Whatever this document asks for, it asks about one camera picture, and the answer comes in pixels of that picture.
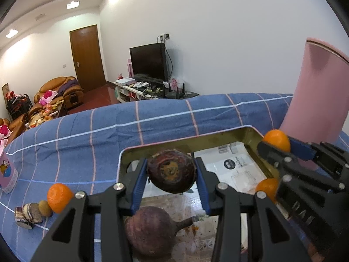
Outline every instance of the tangerine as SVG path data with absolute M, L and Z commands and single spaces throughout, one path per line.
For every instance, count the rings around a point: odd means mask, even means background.
M 51 209 L 59 214 L 67 206 L 73 196 L 73 192 L 67 185 L 56 183 L 53 184 L 47 192 L 47 202 Z
M 263 138 L 267 142 L 284 152 L 291 152 L 291 144 L 287 135 L 279 129 L 270 130 Z
M 279 186 L 279 181 L 276 178 L 267 178 L 262 180 L 260 183 L 258 183 L 255 192 L 258 191 L 264 191 L 266 192 L 267 196 L 273 201 L 273 203 L 276 203 L 276 191 Z

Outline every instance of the brown leather armchair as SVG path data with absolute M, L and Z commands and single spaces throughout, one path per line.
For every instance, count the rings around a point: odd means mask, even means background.
M 11 135 L 8 137 L 6 146 L 8 146 L 14 139 L 26 131 L 26 123 L 29 121 L 27 114 L 22 114 L 20 117 L 16 118 L 10 123 L 10 120 L 0 118 L 0 125 L 6 125 L 10 131 Z
M 54 78 L 47 83 L 45 83 L 39 90 L 39 92 L 34 96 L 35 105 L 30 109 L 28 116 L 31 118 L 36 112 L 42 109 L 42 105 L 39 100 L 42 98 L 45 92 L 48 90 L 58 91 L 59 88 L 64 85 L 67 81 L 76 79 L 75 77 L 58 77 Z M 75 85 L 68 88 L 63 96 L 59 96 L 53 99 L 50 104 L 55 104 L 57 101 L 64 100 L 66 109 L 70 109 L 79 104 L 83 103 L 84 93 L 80 85 Z

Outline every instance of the tv screen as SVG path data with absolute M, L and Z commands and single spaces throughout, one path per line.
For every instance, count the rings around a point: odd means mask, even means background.
M 168 80 L 165 45 L 154 43 L 130 48 L 132 68 L 135 78 L 155 78 Z

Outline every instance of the round purple vegetable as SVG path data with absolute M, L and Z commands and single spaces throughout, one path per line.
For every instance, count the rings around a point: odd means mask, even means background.
M 151 182 L 169 193 L 188 191 L 196 179 L 193 159 L 177 150 L 164 150 L 148 159 Z
M 193 218 L 175 222 L 163 209 L 149 206 L 128 218 L 125 229 L 128 241 L 140 254 L 163 256 L 172 252 L 177 232 L 192 224 Z

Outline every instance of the blue gripper pad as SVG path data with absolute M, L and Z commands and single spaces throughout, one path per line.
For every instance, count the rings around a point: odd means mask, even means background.
M 315 151 L 307 143 L 289 137 L 291 144 L 291 153 L 299 157 L 301 160 L 309 161 L 315 157 Z
M 141 200 L 144 192 L 144 187 L 147 182 L 147 178 L 147 160 L 144 160 L 132 192 L 132 215 L 135 214 L 135 212 L 139 209 L 139 206 L 141 205 Z
M 197 187 L 198 187 L 198 194 L 200 196 L 201 205 L 202 208 L 206 211 L 207 215 L 211 215 L 211 208 L 209 204 L 209 197 L 208 197 L 208 190 L 206 183 L 204 181 L 204 177 L 202 176 L 202 171 L 200 166 L 198 165 L 197 160 L 195 160 L 195 165 L 197 167 Z

